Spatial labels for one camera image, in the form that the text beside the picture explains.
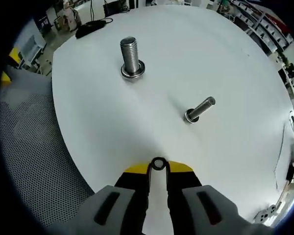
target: perforated mesh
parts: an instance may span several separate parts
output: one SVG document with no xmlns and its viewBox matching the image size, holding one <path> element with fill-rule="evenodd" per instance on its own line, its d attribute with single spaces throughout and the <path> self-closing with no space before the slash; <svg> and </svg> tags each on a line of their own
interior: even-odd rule
<svg viewBox="0 0 294 235">
<path fill-rule="evenodd" d="M 45 226 L 65 222 L 94 192 L 65 147 L 50 94 L 9 88 L 0 97 L 0 141 L 25 205 Z"/>
</svg>

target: metal washer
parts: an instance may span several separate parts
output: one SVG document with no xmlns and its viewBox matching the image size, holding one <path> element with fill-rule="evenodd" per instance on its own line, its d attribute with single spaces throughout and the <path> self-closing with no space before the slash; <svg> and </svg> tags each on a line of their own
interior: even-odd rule
<svg viewBox="0 0 294 235">
<path fill-rule="evenodd" d="M 187 110 L 186 113 L 185 113 L 185 115 L 184 115 L 185 120 L 188 121 L 188 122 L 191 123 L 191 124 L 194 124 L 195 122 L 197 122 L 197 121 L 199 120 L 199 117 L 196 117 L 195 119 L 190 119 L 190 118 L 189 118 L 188 115 L 189 115 L 190 112 L 193 111 L 193 110 L 194 110 L 194 109 L 189 109 L 189 110 Z"/>
<path fill-rule="evenodd" d="M 157 166 L 156 161 L 162 161 L 162 166 Z M 168 164 L 167 160 L 162 157 L 156 157 L 152 159 L 150 163 L 151 167 L 155 170 L 163 170 L 167 166 L 167 164 Z"/>
<path fill-rule="evenodd" d="M 122 65 L 121 73 L 124 77 L 124 80 L 130 81 L 130 82 L 135 82 L 145 72 L 145 64 L 143 63 L 143 61 L 138 60 L 138 63 L 139 63 L 139 69 L 135 73 L 128 73 L 125 70 L 125 64 Z"/>
</svg>

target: yellow object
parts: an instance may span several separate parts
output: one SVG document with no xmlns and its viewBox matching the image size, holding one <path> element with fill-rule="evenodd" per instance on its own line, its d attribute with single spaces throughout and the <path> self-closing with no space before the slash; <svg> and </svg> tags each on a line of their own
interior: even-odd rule
<svg viewBox="0 0 294 235">
<path fill-rule="evenodd" d="M 183 163 L 177 163 L 177 162 L 169 161 L 169 165 L 170 165 L 170 172 L 171 173 L 193 171 L 193 169 L 191 169 L 188 165 L 185 165 Z"/>
<path fill-rule="evenodd" d="M 10 83 L 11 83 L 11 79 L 5 72 L 3 72 L 1 75 L 1 86 L 6 86 L 6 85 L 9 85 Z"/>
<path fill-rule="evenodd" d="M 14 47 L 14 48 L 11 50 L 9 56 L 10 56 L 13 60 L 15 60 L 16 63 L 20 64 L 20 61 L 21 61 L 21 60 L 20 60 L 20 58 L 19 58 L 19 56 L 18 56 L 18 50 L 16 49 L 16 47 Z"/>
<path fill-rule="evenodd" d="M 126 169 L 125 173 L 135 173 L 135 174 L 147 174 L 149 163 L 141 163 L 133 165 Z"/>
<path fill-rule="evenodd" d="M 14 47 L 9 56 L 16 61 L 16 63 L 20 64 L 20 58 L 18 56 L 18 51 L 17 49 Z M 10 77 L 5 73 L 5 72 L 2 72 L 2 75 L 1 75 L 1 86 L 6 86 L 6 85 L 9 85 L 11 83 L 11 79 Z"/>
</svg>

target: white surface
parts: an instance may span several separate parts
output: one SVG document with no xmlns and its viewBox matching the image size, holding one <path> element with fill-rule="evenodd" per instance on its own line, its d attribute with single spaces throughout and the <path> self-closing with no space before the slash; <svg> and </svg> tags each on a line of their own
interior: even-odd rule
<svg viewBox="0 0 294 235">
<path fill-rule="evenodd" d="M 276 203 L 281 192 L 274 170 L 292 104 L 258 45 L 229 20 L 198 7 L 144 7 L 112 17 L 105 28 L 70 38 L 53 56 L 57 119 L 90 187 L 114 185 L 130 165 L 163 156 L 191 166 L 248 220 Z M 129 35 L 146 64 L 134 84 L 120 74 L 120 40 Z M 184 112 L 210 95 L 216 105 L 186 124 Z M 173 234 L 163 172 L 153 174 L 151 188 L 143 232 Z"/>
<path fill-rule="evenodd" d="M 46 41 L 44 40 L 43 36 L 39 32 L 35 21 L 32 19 L 28 21 L 28 23 L 24 26 L 24 28 L 19 33 L 15 43 L 14 47 L 18 49 L 18 52 L 24 47 L 26 42 L 30 39 L 31 36 L 35 37 L 35 42 L 41 46 L 44 47 L 46 44 Z"/>
<path fill-rule="evenodd" d="M 101 20 L 105 18 L 103 5 L 105 5 L 104 0 L 91 0 L 93 1 L 93 11 L 94 11 L 94 20 Z M 90 3 L 91 1 L 87 1 L 83 3 L 82 5 L 79 5 L 75 7 L 74 9 L 78 12 L 78 15 L 80 17 L 80 20 L 82 24 L 85 24 L 89 21 L 91 21 L 90 18 Z M 115 0 L 106 0 L 107 3 L 114 2 Z"/>
</svg>

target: bolt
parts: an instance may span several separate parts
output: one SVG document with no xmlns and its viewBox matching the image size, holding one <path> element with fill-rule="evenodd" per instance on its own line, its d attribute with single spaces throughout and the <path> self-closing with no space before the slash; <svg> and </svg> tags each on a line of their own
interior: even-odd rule
<svg viewBox="0 0 294 235">
<path fill-rule="evenodd" d="M 205 99 L 201 104 L 199 104 L 194 109 L 189 109 L 185 113 L 185 119 L 186 121 L 190 123 L 195 123 L 199 120 L 199 115 L 201 115 L 203 112 L 208 110 L 211 106 L 216 104 L 216 100 L 210 96 L 207 99 Z"/>
<path fill-rule="evenodd" d="M 126 80 L 135 81 L 145 72 L 145 65 L 138 59 L 137 41 L 134 37 L 126 37 L 120 42 L 124 64 L 121 73 Z"/>
</svg>

